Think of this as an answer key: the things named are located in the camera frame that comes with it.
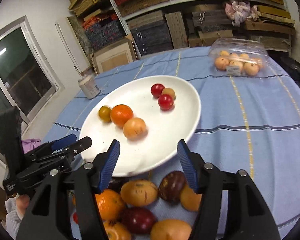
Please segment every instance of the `window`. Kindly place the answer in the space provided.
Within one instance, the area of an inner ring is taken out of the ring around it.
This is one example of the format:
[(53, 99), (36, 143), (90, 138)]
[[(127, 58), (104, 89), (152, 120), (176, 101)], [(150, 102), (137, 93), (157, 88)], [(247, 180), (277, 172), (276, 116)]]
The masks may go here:
[(20, 109), (22, 129), (58, 90), (26, 17), (0, 30), (0, 114)]

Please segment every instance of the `purple cloth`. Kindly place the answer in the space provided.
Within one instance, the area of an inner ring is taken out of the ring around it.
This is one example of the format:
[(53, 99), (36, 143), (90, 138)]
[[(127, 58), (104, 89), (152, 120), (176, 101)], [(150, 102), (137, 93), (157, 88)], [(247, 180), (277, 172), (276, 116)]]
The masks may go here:
[(41, 145), (40, 139), (22, 140), (23, 152), (27, 153)]

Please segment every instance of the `price label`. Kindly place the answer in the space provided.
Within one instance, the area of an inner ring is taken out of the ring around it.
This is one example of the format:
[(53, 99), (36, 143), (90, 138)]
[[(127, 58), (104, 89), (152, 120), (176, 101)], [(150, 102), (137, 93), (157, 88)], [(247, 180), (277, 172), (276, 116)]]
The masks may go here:
[(228, 66), (226, 71), (228, 76), (241, 76), (241, 71), (239, 66)]

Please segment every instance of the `metal shelf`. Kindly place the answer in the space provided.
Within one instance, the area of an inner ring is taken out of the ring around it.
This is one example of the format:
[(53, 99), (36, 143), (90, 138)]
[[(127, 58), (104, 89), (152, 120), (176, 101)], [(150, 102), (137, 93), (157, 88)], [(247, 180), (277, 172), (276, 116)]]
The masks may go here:
[[(167, 2), (158, 3), (156, 5), (149, 6), (147, 8), (142, 9), (142, 10), (139, 10), (137, 12), (131, 13), (131, 14), (123, 17), (123, 19), (124, 20), (129, 20), (131, 18), (137, 17), (137, 16), (139, 16), (141, 14), (144, 14), (144, 13), (147, 13), (147, 12), (151, 12), (151, 11), (157, 10), (159, 8), (167, 7), (167, 6), (178, 4), (178, 3), (190, 2), (190, 1), (198, 1), (198, 0), (170, 0), (170, 1), (167, 1)], [(272, 1), (269, 1), (269, 0), (247, 0), (247, 1), (254, 1), (254, 2), (259, 2), (259, 3), (265, 3), (265, 4), (272, 5), (272, 6), (275, 6), (275, 7), (278, 7), (280, 9), (285, 10), (285, 6), (284, 5), (281, 5), (281, 4), (278, 4), (276, 2), (272, 2)]]
[[(120, 21), (120, 23), (121, 23), (121, 25), (122, 25), (122, 27), (123, 27), (126, 35), (132, 35), (131, 31), (129, 29), (129, 26), (128, 26), (127, 22), (121, 16), (121, 13), (120, 13), (120, 11), (119, 11), (119, 9), (118, 9), (117, 4), (115, 3), (115, 1), (114, 0), (109, 0), (109, 1), (111, 3), (111, 5), (112, 5), (112, 7), (113, 7), (113, 9), (115, 11), (115, 13), (117, 14), (118, 19), (119, 19), (119, 21)], [(135, 52), (136, 52), (138, 58), (140, 59), (141, 58), (141, 54), (140, 54), (138, 46), (137, 46), (137, 44), (136, 44), (136, 42), (134, 40), (133, 40), (133, 44), (134, 44)]]

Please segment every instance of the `table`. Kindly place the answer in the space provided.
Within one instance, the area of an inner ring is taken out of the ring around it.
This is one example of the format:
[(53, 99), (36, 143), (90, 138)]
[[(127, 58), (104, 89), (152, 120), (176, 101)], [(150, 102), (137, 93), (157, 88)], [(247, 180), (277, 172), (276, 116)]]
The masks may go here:
[[(255, 77), (228, 77), (213, 66), (208, 50), (199, 47), (167, 52), (102, 73), (95, 78), (101, 93), (88, 100), (80, 92), (44, 141), (71, 133), (79, 137), (93, 107), (127, 82), (151, 75), (181, 77), (197, 89), (202, 103), (198, 127), (188, 143), (190, 150), (223, 171), (245, 169), (266, 200), (283, 238), (300, 217), (300, 89), (273, 60)], [(79, 163), (80, 156), (75, 160), (77, 166)], [(176, 157), (153, 170), (151, 180), (158, 186), (174, 170), (181, 170)], [(218, 236), (224, 232), (226, 204), (224, 192)], [(181, 205), (170, 207), (162, 199), (149, 209), (158, 220), (176, 218), (192, 225), (196, 217), (195, 212)], [(74, 237), (80, 239), (78, 226), (72, 223), (72, 229)]]

